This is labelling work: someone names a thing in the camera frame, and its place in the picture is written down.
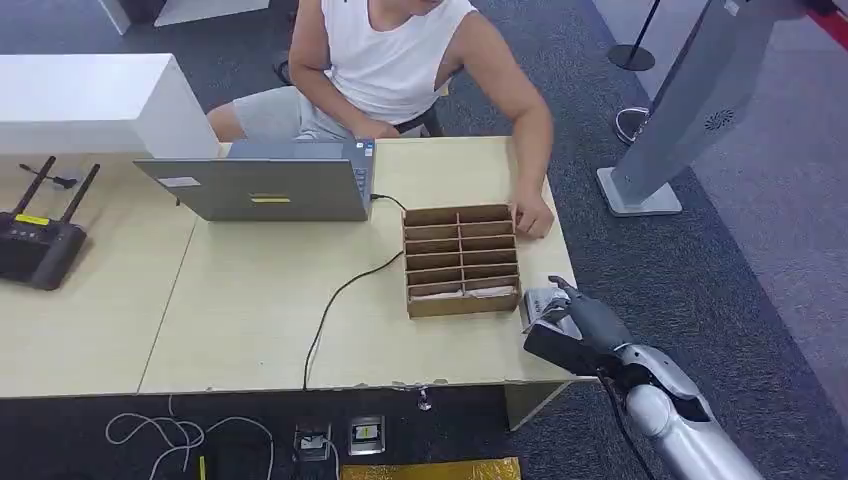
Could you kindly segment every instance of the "black router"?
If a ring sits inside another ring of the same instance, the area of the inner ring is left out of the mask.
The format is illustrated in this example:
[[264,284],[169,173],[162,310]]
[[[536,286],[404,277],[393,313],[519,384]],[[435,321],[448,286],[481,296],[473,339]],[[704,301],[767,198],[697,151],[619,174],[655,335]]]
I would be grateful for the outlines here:
[[71,217],[100,170],[100,164],[91,168],[61,219],[24,215],[55,162],[47,159],[14,210],[0,212],[0,278],[39,290],[58,288],[74,263],[87,235]]

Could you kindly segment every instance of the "man's arm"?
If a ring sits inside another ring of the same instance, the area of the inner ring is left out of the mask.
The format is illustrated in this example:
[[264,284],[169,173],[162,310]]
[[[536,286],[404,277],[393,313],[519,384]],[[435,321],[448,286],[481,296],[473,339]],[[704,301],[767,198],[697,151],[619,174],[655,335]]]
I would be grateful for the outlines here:
[[519,170],[512,195],[516,227],[544,237],[554,220],[542,200],[553,145],[553,121],[544,99],[515,62],[500,32],[483,15],[469,13],[449,48],[456,49],[483,93],[512,120]]
[[385,122],[368,118],[330,82],[324,70],[330,64],[330,47],[321,0],[300,0],[294,25],[289,74],[292,83],[313,105],[331,116],[357,137],[397,137]]

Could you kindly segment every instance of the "gray carpet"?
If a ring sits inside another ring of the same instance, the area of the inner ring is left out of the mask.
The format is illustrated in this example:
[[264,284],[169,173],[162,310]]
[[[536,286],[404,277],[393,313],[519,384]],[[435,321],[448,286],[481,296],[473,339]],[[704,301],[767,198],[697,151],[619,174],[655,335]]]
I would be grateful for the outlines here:
[[[267,12],[157,31],[133,27],[124,42],[100,27],[86,27],[102,19],[83,3],[13,0],[12,17],[21,11],[16,18],[23,20],[0,20],[0,49],[173,51],[207,108],[274,85],[269,57],[285,46],[287,35],[280,2]],[[476,3],[500,27],[557,119],[550,182],[581,287],[613,305],[634,333],[667,351],[698,380],[729,435],[767,478],[848,478],[846,432],[692,172],[672,182],[685,206],[682,215],[622,220],[606,212],[594,169],[614,164],[624,151],[608,119],[617,108],[646,98],[632,75],[605,60],[611,38],[589,0]],[[55,19],[56,12],[68,15]],[[45,25],[53,30],[41,35]],[[467,77],[452,84],[439,112],[452,135],[509,131]],[[204,424],[232,414],[260,418],[278,442],[289,438],[297,418],[332,415],[341,429],[352,413],[379,411],[391,415],[390,449],[365,458],[369,463],[518,455],[526,479],[644,478],[602,394],[597,385],[574,386],[515,434],[504,431],[496,387],[435,390],[435,408],[426,413],[409,394],[378,391],[180,397],[175,407]],[[41,479],[59,472],[147,478],[164,448],[152,433],[122,447],[102,439],[108,419],[124,410],[162,414],[165,401],[0,402],[3,478]],[[262,478],[266,453],[260,440],[247,427],[233,426],[216,441],[221,445],[210,444],[228,452],[220,455],[221,470],[229,472],[223,478]],[[662,475],[656,458],[647,455]],[[178,478],[177,464],[171,458],[163,474]],[[280,465],[277,474],[283,470]],[[310,478],[327,474],[320,467],[305,472]]]

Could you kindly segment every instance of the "chair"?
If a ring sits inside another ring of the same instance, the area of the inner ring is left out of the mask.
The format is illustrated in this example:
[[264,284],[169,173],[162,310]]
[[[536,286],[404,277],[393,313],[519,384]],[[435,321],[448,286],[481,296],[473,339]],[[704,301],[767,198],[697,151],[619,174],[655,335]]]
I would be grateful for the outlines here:
[[[280,54],[280,56],[276,59],[273,64],[274,74],[277,75],[277,78],[280,79],[280,82],[286,87],[291,87],[293,84],[289,79],[289,52],[285,51]],[[444,91],[442,96],[446,95],[447,85],[444,87]],[[403,122],[401,124],[395,125],[395,128],[398,132],[404,133],[413,128],[417,128],[421,125],[424,125],[424,128],[427,130],[428,137],[444,137],[445,132],[442,130],[442,124],[439,122],[439,117],[436,114],[436,105],[433,104],[430,108],[427,109],[426,112],[421,115],[409,120],[407,122]]]

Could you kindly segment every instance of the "gray laptop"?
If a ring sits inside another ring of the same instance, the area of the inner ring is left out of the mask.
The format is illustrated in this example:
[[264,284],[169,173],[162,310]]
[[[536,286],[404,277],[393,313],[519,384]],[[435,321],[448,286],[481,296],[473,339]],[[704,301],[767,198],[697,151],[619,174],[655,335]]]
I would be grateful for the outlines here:
[[233,143],[227,158],[137,160],[206,220],[363,221],[374,141]]

